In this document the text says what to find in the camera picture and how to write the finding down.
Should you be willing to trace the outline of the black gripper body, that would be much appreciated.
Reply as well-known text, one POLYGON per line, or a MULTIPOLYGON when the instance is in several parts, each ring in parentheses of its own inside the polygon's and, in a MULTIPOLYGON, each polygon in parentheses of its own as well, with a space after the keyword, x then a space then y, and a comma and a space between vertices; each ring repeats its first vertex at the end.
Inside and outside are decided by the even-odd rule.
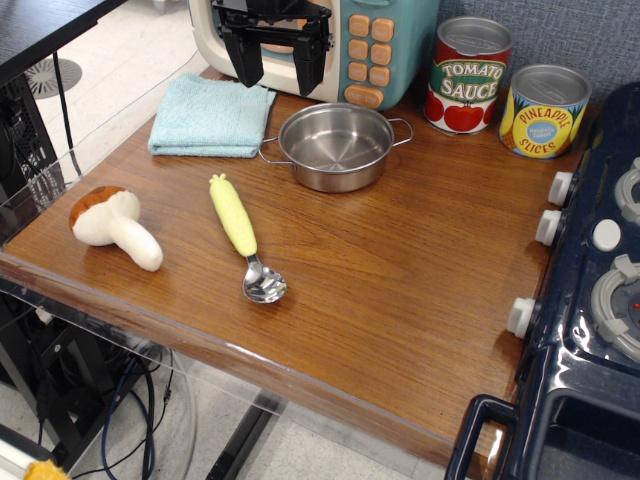
POLYGON ((212 1, 219 35, 226 46, 263 43, 294 47, 309 42, 332 46, 329 8, 311 1, 212 1))

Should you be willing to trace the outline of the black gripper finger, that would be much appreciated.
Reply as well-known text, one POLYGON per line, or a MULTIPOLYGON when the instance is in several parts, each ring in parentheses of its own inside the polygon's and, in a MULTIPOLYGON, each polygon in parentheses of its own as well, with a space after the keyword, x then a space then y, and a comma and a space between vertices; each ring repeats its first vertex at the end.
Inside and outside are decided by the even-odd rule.
POLYGON ((260 43, 245 29, 222 26, 221 33, 237 79, 246 87, 256 85, 264 75, 260 43))
POLYGON ((293 46, 299 94, 308 96, 324 79, 326 54, 332 46, 327 20, 308 21, 293 46))

